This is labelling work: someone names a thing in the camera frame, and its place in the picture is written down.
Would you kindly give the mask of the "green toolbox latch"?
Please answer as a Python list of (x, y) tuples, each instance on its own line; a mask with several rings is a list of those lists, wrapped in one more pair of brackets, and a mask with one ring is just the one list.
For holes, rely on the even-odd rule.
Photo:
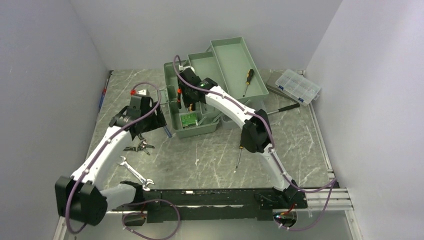
[(160, 89), (160, 96), (161, 96), (160, 104), (166, 105), (169, 101), (168, 90), (166, 87), (163, 87)]

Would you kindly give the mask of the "green label screwdriver bit box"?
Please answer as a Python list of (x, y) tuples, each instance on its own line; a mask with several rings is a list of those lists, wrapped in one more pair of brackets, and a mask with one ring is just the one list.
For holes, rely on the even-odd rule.
[(198, 126), (198, 117), (195, 112), (188, 112), (180, 115), (181, 127), (183, 129)]

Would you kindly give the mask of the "green toolbox base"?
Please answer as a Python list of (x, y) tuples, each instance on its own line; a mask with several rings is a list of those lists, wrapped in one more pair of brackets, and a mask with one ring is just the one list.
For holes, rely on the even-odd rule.
[(192, 126), (183, 126), (182, 120), (186, 120), (185, 115), (188, 111), (184, 108), (178, 108), (177, 88), (178, 78), (175, 74), (173, 63), (167, 62), (163, 65), (165, 88), (162, 93), (165, 95), (165, 102), (168, 107), (169, 121), (167, 122), (176, 136), (187, 138), (196, 135), (212, 133), (216, 130), (219, 123), (220, 111), (214, 107), (198, 102), (195, 105), (197, 124)]

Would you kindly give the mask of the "yellow black stubby screwdriver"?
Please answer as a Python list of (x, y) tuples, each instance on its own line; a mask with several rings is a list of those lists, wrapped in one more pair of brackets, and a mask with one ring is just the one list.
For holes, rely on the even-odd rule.
[(254, 73), (255, 73), (255, 71), (252, 68), (247, 72), (247, 77), (246, 77), (246, 82), (245, 82), (245, 91), (242, 95), (243, 98), (246, 96), (248, 87), (251, 84)]

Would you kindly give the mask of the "long yellow black screwdriver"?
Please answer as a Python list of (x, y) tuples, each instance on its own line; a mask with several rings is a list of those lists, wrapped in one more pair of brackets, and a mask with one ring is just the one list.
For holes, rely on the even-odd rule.
[(239, 165), (240, 165), (240, 161), (241, 161), (241, 155), (242, 155), (242, 151), (243, 151), (244, 147), (242, 145), (239, 146), (239, 152), (238, 152), (238, 157), (237, 157), (237, 162), (235, 165), (235, 169), (238, 169)]

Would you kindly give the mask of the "orange black needle-nose pliers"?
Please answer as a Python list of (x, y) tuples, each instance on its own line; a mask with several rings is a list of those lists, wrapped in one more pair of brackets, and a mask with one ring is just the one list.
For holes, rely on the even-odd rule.
[(181, 97), (182, 97), (182, 89), (179, 87), (177, 89), (177, 105), (178, 108), (181, 109), (182, 108), (182, 101), (181, 101)]

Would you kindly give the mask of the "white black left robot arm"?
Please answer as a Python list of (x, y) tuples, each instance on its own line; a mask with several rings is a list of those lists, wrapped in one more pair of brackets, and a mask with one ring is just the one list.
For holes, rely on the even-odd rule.
[[(167, 125), (160, 105), (159, 100), (146, 94), (133, 94), (129, 105), (111, 118), (102, 140), (85, 162), (71, 176), (56, 181), (57, 211), (67, 225), (74, 220), (83, 226), (96, 226), (110, 210), (124, 204), (137, 210), (143, 205), (143, 192), (149, 191), (154, 181), (130, 166), (122, 152), (141, 134)], [(124, 181), (116, 187), (99, 189), (114, 164), (127, 168), (138, 182)]]

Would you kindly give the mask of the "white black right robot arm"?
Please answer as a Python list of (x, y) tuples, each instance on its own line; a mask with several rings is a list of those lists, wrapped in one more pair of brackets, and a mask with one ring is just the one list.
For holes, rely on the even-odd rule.
[(240, 103), (223, 90), (215, 81), (206, 78), (193, 85), (188, 82), (198, 76), (191, 68), (180, 71), (174, 67), (178, 79), (194, 92), (194, 99), (221, 111), (241, 129), (240, 143), (248, 152), (257, 155), (260, 164), (267, 171), (274, 188), (276, 203), (287, 208), (306, 199), (305, 193), (297, 186), (280, 161), (273, 139), (267, 113), (254, 110)]

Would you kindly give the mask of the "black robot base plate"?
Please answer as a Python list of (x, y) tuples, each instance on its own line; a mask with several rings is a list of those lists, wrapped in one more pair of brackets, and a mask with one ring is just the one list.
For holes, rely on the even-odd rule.
[(306, 209), (305, 193), (274, 188), (154, 189), (115, 212), (143, 212), (148, 223), (176, 220), (256, 219), (271, 221), (275, 212)]

